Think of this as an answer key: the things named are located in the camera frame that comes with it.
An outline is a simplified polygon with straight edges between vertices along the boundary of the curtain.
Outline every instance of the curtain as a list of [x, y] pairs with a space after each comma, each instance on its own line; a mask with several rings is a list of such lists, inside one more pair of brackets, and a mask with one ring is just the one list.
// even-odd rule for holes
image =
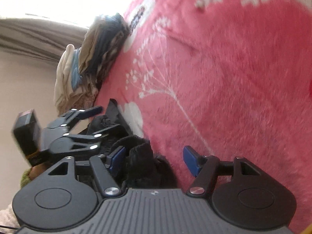
[[58, 63], [68, 44], [82, 45], [87, 30], [35, 17], [0, 19], [0, 49]]

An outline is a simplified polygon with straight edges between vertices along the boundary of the wall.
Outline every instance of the wall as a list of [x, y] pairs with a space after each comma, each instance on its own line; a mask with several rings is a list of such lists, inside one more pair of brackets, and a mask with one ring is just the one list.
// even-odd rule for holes
[[12, 137], [12, 126], [20, 112], [31, 108], [41, 127], [57, 117], [55, 78], [55, 64], [0, 52], [0, 209], [11, 202], [22, 173], [29, 168]]

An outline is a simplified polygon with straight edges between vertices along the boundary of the stack of folded clothes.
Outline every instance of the stack of folded clothes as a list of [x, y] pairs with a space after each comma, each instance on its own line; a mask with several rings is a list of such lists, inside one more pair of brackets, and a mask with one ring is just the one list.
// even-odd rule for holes
[[66, 47], [57, 66], [54, 104], [58, 114], [71, 108], [93, 106], [103, 80], [108, 75], [129, 34], [123, 17], [98, 16], [88, 29], [81, 48]]

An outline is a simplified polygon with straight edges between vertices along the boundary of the light blue garment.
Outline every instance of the light blue garment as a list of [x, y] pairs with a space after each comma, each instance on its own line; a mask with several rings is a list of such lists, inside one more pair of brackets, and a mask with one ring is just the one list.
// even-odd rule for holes
[[73, 91], [77, 89], [77, 87], [82, 83], [82, 76], [79, 74], [78, 70], [78, 57], [79, 57], [79, 49], [74, 50], [73, 62], [71, 64], [71, 87]]

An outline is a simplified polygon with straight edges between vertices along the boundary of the bed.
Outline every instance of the bed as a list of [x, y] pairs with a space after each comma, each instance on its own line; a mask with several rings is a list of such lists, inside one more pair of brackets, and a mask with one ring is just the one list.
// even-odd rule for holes
[[183, 146], [245, 156], [312, 223], [312, 0], [133, 0], [131, 35], [96, 99], [119, 103], [134, 133], [193, 177]]

